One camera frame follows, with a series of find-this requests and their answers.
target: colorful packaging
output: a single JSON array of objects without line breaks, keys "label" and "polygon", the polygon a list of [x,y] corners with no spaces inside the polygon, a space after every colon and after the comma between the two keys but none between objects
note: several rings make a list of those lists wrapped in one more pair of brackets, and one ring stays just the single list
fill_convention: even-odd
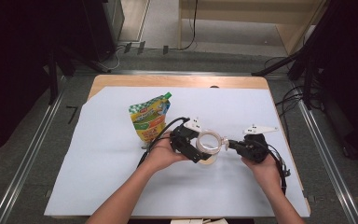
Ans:
[{"label": "colorful packaging", "polygon": [[171,96],[167,92],[145,103],[130,106],[132,124],[142,141],[151,142],[165,128],[165,115],[171,105],[168,100]]}]

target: black cable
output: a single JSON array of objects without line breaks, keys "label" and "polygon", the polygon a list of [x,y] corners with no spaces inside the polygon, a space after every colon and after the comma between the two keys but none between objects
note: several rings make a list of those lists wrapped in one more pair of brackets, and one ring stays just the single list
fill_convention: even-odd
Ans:
[{"label": "black cable", "polygon": [[196,8],[194,9],[194,19],[193,19],[193,39],[191,40],[190,44],[183,48],[183,49],[178,49],[178,50],[185,50],[190,48],[190,46],[194,43],[194,39],[196,38],[196,19],[197,19],[197,6],[199,5],[199,0],[196,0]]},{"label": "black cable", "polygon": [[147,148],[146,152],[144,153],[144,155],[142,155],[142,158],[139,160],[138,166],[137,168],[142,164],[142,162],[144,162],[144,160],[146,159],[147,155],[150,153],[150,151],[153,149],[153,146],[157,143],[157,141],[163,139],[160,138],[176,121],[178,120],[182,120],[183,123],[188,122],[190,119],[187,118],[178,118],[178,119],[174,119],[173,121],[171,121],[167,126],[165,126],[165,128],[157,135],[157,137],[150,143],[149,147]]},{"label": "black cable", "polygon": [[[193,33],[193,35],[195,35],[196,30],[193,29],[193,26],[191,25],[191,19],[190,19],[190,1],[189,1],[189,0],[187,0],[187,6],[188,6],[188,25],[190,26],[191,33]],[[196,49],[197,46],[199,45],[199,44],[197,43],[197,41],[195,41],[195,42],[196,42],[196,47],[193,48],[192,50]]]},{"label": "black cable", "polygon": [[[292,88],[289,92],[287,92],[283,98],[282,98],[282,101],[284,102],[287,95],[290,94],[290,92],[298,89],[298,88],[302,88],[303,86],[296,86],[294,88]],[[285,116],[285,113],[284,113],[284,103],[282,104],[282,118],[283,118],[283,124],[284,124],[284,129],[286,130],[286,140],[287,140],[287,144],[290,146],[290,133],[289,133],[289,125],[287,124],[287,120],[286,120],[286,116]]]},{"label": "black cable", "polygon": [[[319,102],[319,106],[316,106],[312,103],[312,101],[318,101]],[[323,103],[322,103],[322,97],[319,94],[319,92],[317,93],[312,93],[311,97],[310,97],[310,107],[314,108],[314,109],[318,109],[324,112],[324,108],[323,108]]]},{"label": "black cable", "polygon": [[292,100],[298,99],[298,98],[296,98],[296,97],[297,97],[297,96],[300,96],[300,95],[303,95],[303,93],[299,93],[299,94],[292,95],[292,96],[286,98],[284,101],[280,101],[280,102],[278,102],[278,103],[275,103],[275,105],[284,104],[284,103],[286,103],[286,102],[288,102],[288,101],[292,101]]},{"label": "black cable", "polygon": [[297,99],[293,99],[293,102],[288,105],[283,112],[279,115],[280,117],[282,117],[283,115],[285,115],[287,112],[289,112],[290,110],[294,109],[296,107],[296,105],[302,100],[303,98],[297,98]]},{"label": "black cable", "polygon": [[282,189],[283,194],[286,194],[287,184],[286,184],[286,176],[283,172],[283,161],[282,161],[281,154],[279,154],[278,150],[275,147],[273,147],[272,145],[268,145],[268,146],[272,147],[275,150],[275,152],[278,154],[278,157],[274,155],[272,150],[270,150],[268,147],[265,147],[263,144],[255,141],[255,140],[248,140],[248,141],[252,142],[252,143],[256,143],[260,147],[263,147],[264,149],[266,149],[268,151],[268,154],[271,155],[272,158],[275,160],[275,164],[278,169],[279,176],[281,178],[281,189]]},{"label": "black cable", "polygon": [[97,63],[99,65],[101,65],[102,67],[106,68],[107,69],[107,72],[112,72],[113,70],[115,70],[116,68],[118,68],[120,66],[120,58],[118,58],[118,52],[121,50],[121,49],[124,49],[124,48],[117,48],[116,51],[114,52],[114,55],[116,55],[116,58],[117,58],[117,64],[115,67],[107,67],[105,65],[103,65],[102,63]]},{"label": "black cable", "polygon": [[[264,69],[267,68],[267,63],[269,63],[270,61],[275,60],[275,59],[284,59],[284,58],[286,58],[286,57],[273,57],[273,58],[270,58],[270,59],[266,60],[264,62]],[[290,70],[290,67],[289,67],[288,63],[286,64],[286,68],[287,68],[287,70]]]}]

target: black cabinet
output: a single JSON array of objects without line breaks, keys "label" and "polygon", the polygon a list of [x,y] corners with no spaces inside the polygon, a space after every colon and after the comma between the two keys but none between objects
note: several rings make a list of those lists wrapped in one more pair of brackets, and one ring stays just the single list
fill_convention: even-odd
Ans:
[{"label": "black cabinet", "polygon": [[100,62],[116,50],[123,21],[120,0],[0,1],[0,146],[50,85],[51,51]]},{"label": "black cabinet", "polygon": [[341,1],[313,48],[326,112],[349,156],[358,156],[358,1]]}]

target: clear tape roll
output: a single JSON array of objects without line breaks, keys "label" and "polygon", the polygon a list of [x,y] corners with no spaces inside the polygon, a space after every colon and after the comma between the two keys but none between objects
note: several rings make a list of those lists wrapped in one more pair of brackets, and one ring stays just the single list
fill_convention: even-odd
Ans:
[{"label": "clear tape roll", "polygon": [[[204,135],[213,136],[217,140],[217,147],[212,147],[209,144],[208,145],[202,144],[201,139]],[[204,152],[204,153],[207,153],[210,155],[215,155],[220,151],[220,149],[222,147],[222,137],[218,133],[216,133],[212,130],[204,130],[199,134],[199,136],[197,138],[196,147],[201,152]]]}]

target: wire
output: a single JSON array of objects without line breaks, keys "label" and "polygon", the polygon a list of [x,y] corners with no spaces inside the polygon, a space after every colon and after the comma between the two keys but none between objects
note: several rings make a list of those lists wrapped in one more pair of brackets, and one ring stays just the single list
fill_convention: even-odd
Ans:
[{"label": "wire", "polygon": [[193,19],[193,28],[192,28],[192,31],[193,31],[193,39],[191,40],[190,44],[187,45],[187,47],[183,48],[183,49],[178,49],[178,50],[185,50],[185,49],[188,49],[190,48],[190,46],[194,43],[194,39],[196,38],[196,19],[197,19],[197,8],[198,8],[198,5],[199,5],[199,0],[196,0],[196,8],[194,9],[194,19]]},{"label": "wire", "polygon": [[[191,19],[190,19],[190,1],[187,0],[187,7],[188,7],[188,25],[190,26],[191,32],[193,33],[193,35],[196,35],[196,29],[193,29],[193,26],[191,25]],[[196,41],[196,47],[193,48],[192,50],[196,49],[199,46],[199,43],[197,43]]]},{"label": "wire", "polygon": [[142,162],[144,162],[144,160],[146,159],[147,155],[150,153],[150,151],[153,149],[153,146],[157,143],[157,141],[163,139],[160,138],[176,121],[178,120],[182,120],[183,123],[189,121],[190,119],[187,118],[178,118],[178,119],[174,119],[173,121],[171,121],[171,123],[169,123],[167,126],[165,126],[165,128],[157,135],[157,137],[150,143],[148,149],[146,150],[146,152],[144,153],[144,155],[142,155],[142,158],[139,160],[138,166],[139,167]]},{"label": "wire", "polygon": [[115,67],[110,68],[110,67],[106,67],[105,65],[103,65],[103,64],[101,64],[101,63],[98,63],[98,64],[99,64],[100,66],[106,68],[106,69],[108,70],[108,72],[112,72],[112,70],[117,69],[117,68],[120,66],[120,59],[118,58],[118,52],[121,51],[122,49],[124,49],[124,48],[120,48],[120,49],[117,49],[117,50],[116,50],[117,64],[116,64]]},{"label": "wire", "polygon": [[[298,88],[302,88],[303,86],[296,86],[294,88],[292,88],[289,92],[287,92],[284,96],[282,101],[284,102],[287,95],[290,94],[290,92],[298,89]],[[286,120],[286,116],[285,116],[285,111],[284,111],[284,103],[282,103],[282,118],[283,118],[283,123],[284,123],[284,129],[286,130],[286,140],[287,140],[287,144],[290,146],[290,133],[289,133],[289,125],[287,124],[287,120]]]},{"label": "wire", "polygon": [[271,155],[272,158],[275,160],[275,164],[276,164],[276,167],[278,169],[279,176],[281,178],[281,189],[282,189],[283,194],[286,194],[287,185],[286,185],[286,175],[285,175],[285,173],[287,173],[287,171],[286,171],[286,165],[284,164],[284,161],[283,161],[283,159],[281,157],[281,154],[279,154],[278,150],[275,147],[273,147],[272,145],[267,145],[267,146],[272,147],[274,151],[272,151],[268,147],[265,147],[263,144],[255,141],[255,140],[250,140],[250,142],[256,143],[260,147],[263,147],[264,149],[266,149],[268,154]]},{"label": "wire", "polygon": [[292,100],[293,102],[283,110],[283,112],[280,114],[280,117],[282,117],[283,115],[285,115],[288,111],[294,109],[294,108],[296,107],[296,105],[297,105],[302,99],[303,99],[303,98],[299,98],[299,99]]},{"label": "wire", "polygon": [[296,98],[297,96],[302,96],[304,93],[299,93],[299,94],[295,94],[295,95],[292,95],[288,98],[285,99],[285,101],[280,101],[278,103],[275,103],[275,105],[280,105],[280,104],[284,104],[286,101],[290,101],[290,100],[293,100],[293,98]]},{"label": "wire", "polygon": [[[275,59],[285,59],[285,58],[286,58],[286,57],[273,57],[273,58],[270,58],[270,59],[266,60],[266,61],[264,62],[264,69],[267,68],[267,63],[269,63],[270,61],[275,60]],[[290,70],[290,67],[289,67],[288,64],[286,64],[286,68],[287,68],[287,70]]]}]

